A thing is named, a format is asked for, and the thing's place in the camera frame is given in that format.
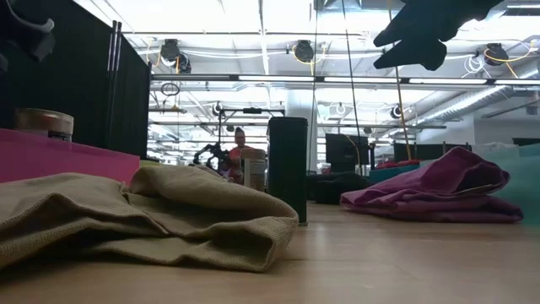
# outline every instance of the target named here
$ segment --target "teal mat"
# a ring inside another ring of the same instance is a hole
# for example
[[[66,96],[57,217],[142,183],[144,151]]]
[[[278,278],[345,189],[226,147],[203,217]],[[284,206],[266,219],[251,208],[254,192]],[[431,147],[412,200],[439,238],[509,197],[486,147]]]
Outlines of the teal mat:
[[[540,225],[540,144],[480,155],[510,173],[510,182],[493,195],[523,209],[523,224]]]

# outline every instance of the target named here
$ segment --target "white wall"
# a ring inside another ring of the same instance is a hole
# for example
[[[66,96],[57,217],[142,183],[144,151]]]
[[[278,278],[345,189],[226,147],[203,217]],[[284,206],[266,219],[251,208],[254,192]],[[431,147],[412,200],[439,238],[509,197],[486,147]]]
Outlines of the white wall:
[[[513,144],[513,138],[540,138],[540,120],[477,119],[474,122],[474,133],[476,144]]]
[[[417,144],[475,144],[474,115],[468,114],[460,122],[447,122],[446,129],[425,129],[416,137]]]

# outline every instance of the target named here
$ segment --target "red object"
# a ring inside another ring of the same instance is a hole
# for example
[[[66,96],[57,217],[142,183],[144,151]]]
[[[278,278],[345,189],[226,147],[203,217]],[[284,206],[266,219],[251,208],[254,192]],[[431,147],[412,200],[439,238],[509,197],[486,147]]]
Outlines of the red object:
[[[420,165],[421,160],[402,160],[398,163],[393,161],[387,161],[382,164],[377,165],[376,169],[388,169],[388,168],[397,168],[400,166],[411,166],[411,165]]]
[[[76,172],[129,183],[139,166],[135,155],[0,129],[0,182]]]

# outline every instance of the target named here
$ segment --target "pink mat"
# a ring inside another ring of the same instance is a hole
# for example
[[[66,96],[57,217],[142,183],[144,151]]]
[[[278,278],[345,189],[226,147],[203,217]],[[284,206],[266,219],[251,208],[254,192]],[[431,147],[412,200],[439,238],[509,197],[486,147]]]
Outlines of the pink mat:
[[[397,220],[461,223],[515,223],[523,220],[518,206],[489,196],[510,180],[510,174],[463,148],[365,190],[344,193],[348,209]]]
[[[0,182],[77,172],[129,183],[139,157],[0,129]]]

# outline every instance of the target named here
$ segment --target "black curtain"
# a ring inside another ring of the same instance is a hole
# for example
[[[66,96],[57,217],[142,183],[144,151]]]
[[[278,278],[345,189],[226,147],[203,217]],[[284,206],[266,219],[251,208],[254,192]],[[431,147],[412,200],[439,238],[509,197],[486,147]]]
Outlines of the black curtain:
[[[122,38],[116,98],[110,105],[111,25],[72,0],[18,0],[14,7],[28,19],[53,19],[56,45],[40,63],[2,46],[9,70],[0,77],[0,128],[14,126],[18,107],[59,111],[75,118],[73,142],[146,156],[149,70],[128,42]]]

